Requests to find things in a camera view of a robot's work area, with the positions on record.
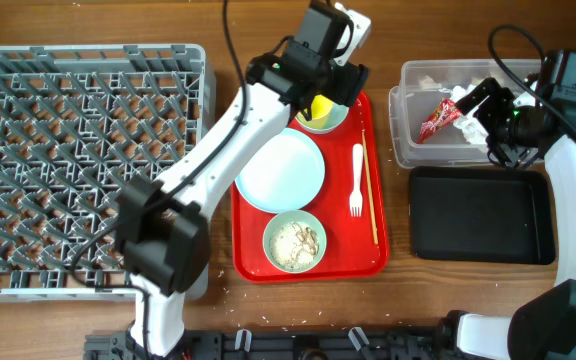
plate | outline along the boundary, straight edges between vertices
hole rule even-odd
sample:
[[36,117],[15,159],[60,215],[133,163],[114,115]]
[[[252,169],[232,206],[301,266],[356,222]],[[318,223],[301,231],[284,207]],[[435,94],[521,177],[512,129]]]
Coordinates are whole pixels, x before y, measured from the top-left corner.
[[325,174],[317,145],[302,132],[286,128],[250,159],[235,185],[250,205],[278,214],[308,205],[319,193]]

table surface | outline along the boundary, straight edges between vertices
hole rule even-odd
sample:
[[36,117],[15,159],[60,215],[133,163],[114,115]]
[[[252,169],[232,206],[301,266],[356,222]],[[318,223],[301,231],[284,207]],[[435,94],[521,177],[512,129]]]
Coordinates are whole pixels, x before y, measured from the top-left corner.
[[[217,114],[237,82],[221,27],[221,2],[188,0],[0,0],[0,45],[197,43],[218,81]],[[515,22],[544,48],[576,48],[576,1],[348,0],[373,30],[352,61],[372,70],[371,98],[385,198],[391,257],[377,276],[331,282],[260,286],[232,264],[230,199],[212,222],[210,287],[184,311],[187,328],[256,331],[341,329],[350,325],[431,325],[449,310],[512,315],[548,290],[557,265],[437,262],[411,252],[408,171],[397,167],[388,123],[388,91],[408,60],[489,58],[486,42],[497,24]],[[235,0],[229,24],[242,64],[297,29],[307,1]],[[518,36],[501,36],[506,58],[534,58]],[[84,336],[125,329],[132,303],[38,302],[0,304],[0,359],[81,359]]]

chopstick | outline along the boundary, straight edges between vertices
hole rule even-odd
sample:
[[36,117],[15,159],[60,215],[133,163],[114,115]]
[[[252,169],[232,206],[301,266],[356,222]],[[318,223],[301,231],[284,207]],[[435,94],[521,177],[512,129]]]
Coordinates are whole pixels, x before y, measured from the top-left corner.
[[375,221],[375,204],[372,200],[372,183],[370,181],[370,167],[368,165],[368,149],[366,148],[365,130],[361,130],[361,140],[364,143],[364,163],[366,168],[366,185],[368,185],[368,202],[370,202],[370,218],[372,219],[372,237],[375,240],[375,245],[379,245],[379,238],[377,237],[377,221]]

dish rack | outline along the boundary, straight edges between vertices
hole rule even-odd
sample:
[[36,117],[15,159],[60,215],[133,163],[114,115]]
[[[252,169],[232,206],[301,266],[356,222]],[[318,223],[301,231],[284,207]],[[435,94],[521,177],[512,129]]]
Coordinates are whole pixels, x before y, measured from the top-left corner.
[[[0,47],[0,301],[133,298],[66,269],[126,181],[155,179],[212,126],[215,82],[192,44]],[[106,237],[78,273],[121,284],[122,262]]]

white fork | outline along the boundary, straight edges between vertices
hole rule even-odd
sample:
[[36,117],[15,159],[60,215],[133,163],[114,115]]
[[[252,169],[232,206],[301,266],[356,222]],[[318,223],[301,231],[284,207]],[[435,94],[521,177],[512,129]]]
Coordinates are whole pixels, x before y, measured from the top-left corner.
[[364,164],[364,147],[361,144],[355,144],[352,147],[352,174],[355,180],[352,193],[350,193],[350,215],[353,217],[361,216],[361,209],[364,199],[361,196],[359,185],[361,184],[361,168]]

